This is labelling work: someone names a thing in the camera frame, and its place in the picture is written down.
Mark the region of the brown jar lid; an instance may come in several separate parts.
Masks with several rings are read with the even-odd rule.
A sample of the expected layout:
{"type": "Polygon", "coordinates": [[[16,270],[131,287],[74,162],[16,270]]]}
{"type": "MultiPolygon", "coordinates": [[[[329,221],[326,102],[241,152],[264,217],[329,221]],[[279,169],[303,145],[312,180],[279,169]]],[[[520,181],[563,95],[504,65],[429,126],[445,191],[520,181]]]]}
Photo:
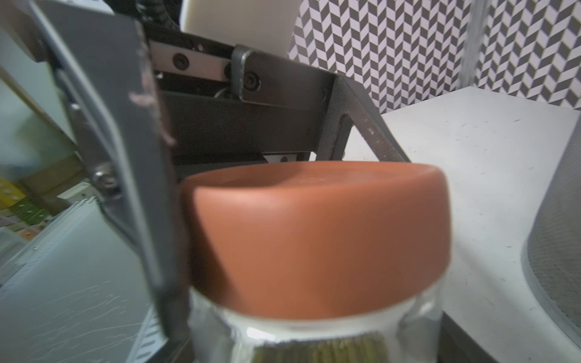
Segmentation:
{"type": "Polygon", "coordinates": [[[192,283],[268,319],[385,309],[439,281],[451,256],[449,189],[435,166],[292,162],[185,178],[192,283]]]}

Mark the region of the grey mesh trash bin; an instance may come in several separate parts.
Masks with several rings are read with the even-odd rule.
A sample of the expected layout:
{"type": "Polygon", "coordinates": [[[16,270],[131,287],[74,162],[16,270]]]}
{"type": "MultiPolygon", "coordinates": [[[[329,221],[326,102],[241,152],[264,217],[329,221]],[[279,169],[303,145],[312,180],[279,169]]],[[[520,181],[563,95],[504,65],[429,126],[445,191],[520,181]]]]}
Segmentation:
{"type": "Polygon", "coordinates": [[[535,217],[523,251],[527,283],[545,312],[580,345],[580,123],[535,217]]]}

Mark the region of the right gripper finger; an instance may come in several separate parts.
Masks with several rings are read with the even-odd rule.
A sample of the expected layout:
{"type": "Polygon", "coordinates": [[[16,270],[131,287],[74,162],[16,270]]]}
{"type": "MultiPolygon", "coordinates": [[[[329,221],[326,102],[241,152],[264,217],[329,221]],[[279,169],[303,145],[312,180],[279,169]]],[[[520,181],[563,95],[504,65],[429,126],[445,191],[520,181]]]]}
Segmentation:
{"type": "Polygon", "coordinates": [[[34,1],[54,75],[107,221],[142,261],[168,340],[190,336],[184,225],[167,125],[142,25],[59,1],[34,1]]]}

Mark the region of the glass jar of mung beans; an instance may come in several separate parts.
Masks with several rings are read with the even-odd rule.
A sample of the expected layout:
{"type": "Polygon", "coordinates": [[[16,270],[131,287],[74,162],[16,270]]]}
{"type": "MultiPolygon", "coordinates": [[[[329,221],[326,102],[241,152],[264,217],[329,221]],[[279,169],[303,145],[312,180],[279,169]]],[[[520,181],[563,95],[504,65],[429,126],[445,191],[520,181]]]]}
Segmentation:
{"type": "Polygon", "coordinates": [[[338,319],[245,316],[190,290],[196,362],[436,362],[443,280],[398,304],[338,319]]]}

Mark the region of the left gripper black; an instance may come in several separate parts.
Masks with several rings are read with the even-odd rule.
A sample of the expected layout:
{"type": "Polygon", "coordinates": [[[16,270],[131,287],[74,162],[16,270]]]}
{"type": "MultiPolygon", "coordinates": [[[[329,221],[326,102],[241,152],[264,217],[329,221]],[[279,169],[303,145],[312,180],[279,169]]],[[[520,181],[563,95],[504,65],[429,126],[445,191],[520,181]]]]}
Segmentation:
{"type": "Polygon", "coordinates": [[[109,1],[144,30],[177,179],[268,162],[342,160],[353,127],[407,157],[362,84],[288,57],[299,1],[109,1]]]}

